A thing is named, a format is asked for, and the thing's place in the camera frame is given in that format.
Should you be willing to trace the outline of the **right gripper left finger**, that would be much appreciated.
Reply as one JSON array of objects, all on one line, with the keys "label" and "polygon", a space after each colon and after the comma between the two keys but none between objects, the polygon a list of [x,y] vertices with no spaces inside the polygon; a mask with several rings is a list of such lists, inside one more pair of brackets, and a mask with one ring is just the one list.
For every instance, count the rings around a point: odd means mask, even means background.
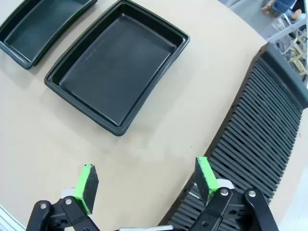
[{"label": "right gripper left finger", "polygon": [[93,212],[98,176],[92,164],[84,165],[72,195],[60,198],[55,204],[37,201],[32,209],[27,231],[63,231],[72,227],[76,231],[98,231],[89,217]]}]

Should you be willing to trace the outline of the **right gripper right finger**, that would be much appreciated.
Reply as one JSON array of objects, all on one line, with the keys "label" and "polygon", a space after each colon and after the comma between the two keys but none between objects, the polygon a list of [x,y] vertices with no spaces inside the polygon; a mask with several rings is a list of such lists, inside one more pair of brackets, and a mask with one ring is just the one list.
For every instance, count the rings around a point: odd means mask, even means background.
[{"label": "right gripper right finger", "polygon": [[277,231],[279,228],[261,190],[243,193],[218,179],[205,156],[195,159],[194,177],[205,206],[192,225],[193,231],[217,231],[225,219],[233,219],[242,231]]}]

